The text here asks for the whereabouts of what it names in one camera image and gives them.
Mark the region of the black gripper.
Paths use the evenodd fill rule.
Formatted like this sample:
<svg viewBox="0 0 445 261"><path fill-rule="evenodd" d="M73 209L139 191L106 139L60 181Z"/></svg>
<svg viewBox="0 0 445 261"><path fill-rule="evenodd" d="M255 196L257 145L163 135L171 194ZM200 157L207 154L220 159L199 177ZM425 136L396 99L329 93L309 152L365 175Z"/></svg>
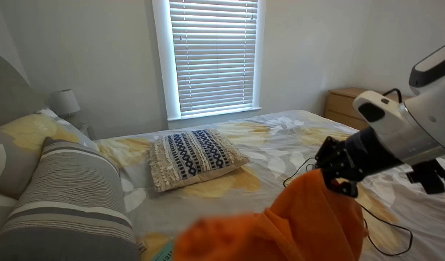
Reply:
<svg viewBox="0 0 445 261"><path fill-rule="evenodd" d="M315 167L322 171L325 186L339 194L357 197L357 183L367 175L402 164L378 141L371 128L365 128L345 141L328 136L318 154Z"/></svg>

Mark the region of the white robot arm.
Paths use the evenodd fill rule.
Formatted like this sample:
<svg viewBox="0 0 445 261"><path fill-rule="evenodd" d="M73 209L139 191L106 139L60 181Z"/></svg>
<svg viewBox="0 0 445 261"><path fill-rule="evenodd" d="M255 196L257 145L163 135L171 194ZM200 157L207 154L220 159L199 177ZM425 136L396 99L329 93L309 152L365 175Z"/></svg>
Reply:
<svg viewBox="0 0 445 261"><path fill-rule="evenodd" d="M445 155L445 45L412 67L409 87L407 99L396 88L396 100L364 91L352 101L368 126L345 141L328 136L315 155L329 190L357 197L365 177L406 164L410 183L428 194L445 191L438 162Z"/></svg>

